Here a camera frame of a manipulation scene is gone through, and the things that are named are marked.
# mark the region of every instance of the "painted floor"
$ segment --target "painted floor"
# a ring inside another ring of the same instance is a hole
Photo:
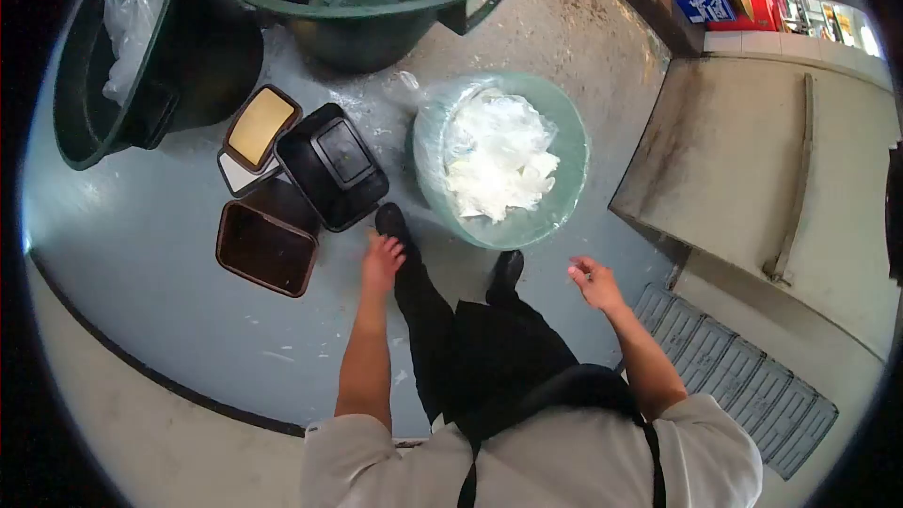
[[[569,284],[573,254],[614,267],[632,303],[672,263],[607,210],[645,128],[668,52],[622,0],[503,0],[467,37],[436,26],[397,67],[339,77],[278,48],[267,33],[260,82],[293,96],[305,112],[341,104],[386,169],[388,200],[410,216],[424,260],[447,299],[481,299],[496,255],[437,224],[412,177],[405,137],[410,115],[386,94],[393,73],[423,84],[481,70],[536,73],[574,100],[593,142],[581,202],[551,239],[525,251],[523,298],[581,361],[614,366],[608,323]],[[288,299],[220,268],[214,257],[222,206],[230,199],[216,164],[221,123],[167,136],[155,151],[129,149],[72,171],[56,150],[51,59],[32,123],[24,169],[25,228],[36,258],[78,310],[155,371],[213,400],[279,421],[306,424],[333,411],[341,356],[353,321],[359,258],[372,216],[340,234],[323,232],[307,294]],[[414,389],[407,332],[389,311],[396,434],[428,425]]]

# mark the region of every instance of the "man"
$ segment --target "man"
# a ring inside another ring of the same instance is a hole
[[[759,450],[708,395],[687,396],[624,303],[611,270],[572,258],[568,274],[611,322],[630,384],[579,365],[517,297],[521,252],[499,257],[487,305],[436,291],[398,207],[381,207],[335,418],[310,426],[301,493],[334,506],[751,506]],[[417,392],[434,433],[400,456],[392,442],[386,298],[410,330]]]

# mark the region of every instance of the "white shirt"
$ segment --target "white shirt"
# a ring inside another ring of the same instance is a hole
[[[654,422],[668,508],[751,506],[762,489],[756,444],[707,394]],[[403,457],[365,414],[310,426],[305,508],[454,507],[470,468],[454,424]],[[643,430],[602,411],[550,410],[486,441],[477,457],[476,508],[652,506],[652,455]]]

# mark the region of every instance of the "metal grate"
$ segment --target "metal grate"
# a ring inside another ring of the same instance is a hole
[[[634,309],[688,392],[711,394],[784,480],[812,455],[837,408],[761,349],[672,292],[649,285]]]

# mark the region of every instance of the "hand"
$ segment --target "hand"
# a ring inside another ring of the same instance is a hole
[[[587,304],[605,314],[626,307],[611,269],[585,255],[571,257],[570,262],[573,265],[567,268],[568,275],[580,287]]]
[[[364,292],[383,295],[392,289],[395,274],[404,263],[404,246],[396,238],[387,238],[370,231],[370,245],[361,263]]]

